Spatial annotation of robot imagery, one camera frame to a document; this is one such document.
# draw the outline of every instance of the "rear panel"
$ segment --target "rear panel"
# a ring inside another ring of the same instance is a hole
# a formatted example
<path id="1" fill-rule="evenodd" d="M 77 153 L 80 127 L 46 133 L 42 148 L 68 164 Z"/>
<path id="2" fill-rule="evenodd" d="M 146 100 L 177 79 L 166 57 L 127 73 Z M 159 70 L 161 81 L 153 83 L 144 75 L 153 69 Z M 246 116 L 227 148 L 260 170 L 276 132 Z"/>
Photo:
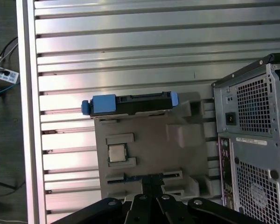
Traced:
<path id="1" fill-rule="evenodd" d="M 224 205 L 280 223 L 280 64 L 213 85 Z"/>

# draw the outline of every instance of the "label sticker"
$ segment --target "label sticker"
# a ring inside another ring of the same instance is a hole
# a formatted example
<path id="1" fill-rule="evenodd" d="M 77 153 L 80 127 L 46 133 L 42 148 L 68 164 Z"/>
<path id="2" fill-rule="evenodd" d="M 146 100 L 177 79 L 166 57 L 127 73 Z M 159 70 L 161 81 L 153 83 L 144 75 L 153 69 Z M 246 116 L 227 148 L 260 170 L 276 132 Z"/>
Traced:
<path id="1" fill-rule="evenodd" d="M 256 145 L 262 145 L 262 146 L 266 146 L 267 145 L 267 141 L 256 140 L 256 139 L 237 138 L 237 141 L 251 143 L 251 144 L 256 144 Z"/>

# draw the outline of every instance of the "power socket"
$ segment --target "power socket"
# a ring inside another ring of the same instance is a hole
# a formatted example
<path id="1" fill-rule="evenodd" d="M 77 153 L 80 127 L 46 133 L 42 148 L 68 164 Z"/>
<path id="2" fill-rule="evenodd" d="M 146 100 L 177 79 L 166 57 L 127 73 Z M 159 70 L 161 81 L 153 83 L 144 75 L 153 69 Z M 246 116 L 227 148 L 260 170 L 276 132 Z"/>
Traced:
<path id="1" fill-rule="evenodd" d="M 19 77 L 19 73 L 15 72 L 15 71 L 11 71 L 8 69 L 4 69 L 4 68 L 0 68 L 1 71 L 8 71 L 9 75 L 4 75 L 3 73 L 0 73 L 0 80 L 9 82 L 9 83 L 17 83 L 18 77 Z"/>

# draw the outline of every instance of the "floor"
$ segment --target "floor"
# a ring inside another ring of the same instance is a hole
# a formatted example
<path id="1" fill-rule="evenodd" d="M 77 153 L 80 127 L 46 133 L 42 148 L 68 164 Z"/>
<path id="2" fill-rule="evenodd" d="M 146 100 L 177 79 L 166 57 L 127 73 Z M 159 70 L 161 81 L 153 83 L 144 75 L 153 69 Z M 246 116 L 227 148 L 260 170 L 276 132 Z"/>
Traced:
<path id="1" fill-rule="evenodd" d="M 17 36 L 16 23 L 15 0 L 0 0 L 0 52 Z M 19 71 L 17 50 L 4 68 Z M 1 87 L 9 85 L 0 82 Z M 21 93 L 20 86 L 16 86 L 0 98 L 0 182 L 18 186 L 25 180 L 22 138 Z M 0 187 L 0 195 L 11 191 Z M 25 185 L 9 196 L 0 197 L 0 219 L 27 221 Z"/>

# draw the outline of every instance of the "ventilation grille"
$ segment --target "ventilation grille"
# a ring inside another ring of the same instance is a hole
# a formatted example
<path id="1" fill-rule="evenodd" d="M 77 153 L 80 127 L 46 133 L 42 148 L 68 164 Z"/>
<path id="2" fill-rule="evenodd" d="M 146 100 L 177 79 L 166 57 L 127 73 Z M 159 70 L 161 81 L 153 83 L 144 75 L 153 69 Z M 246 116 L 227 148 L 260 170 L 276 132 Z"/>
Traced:
<path id="1" fill-rule="evenodd" d="M 263 79 L 237 90 L 239 125 L 242 131 L 270 133 L 271 120 L 267 83 Z"/>
<path id="2" fill-rule="evenodd" d="M 237 172 L 239 202 L 244 213 L 264 223 L 279 224 L 277 185 L 269 181 L 268 172 L 243 162 Z"/>

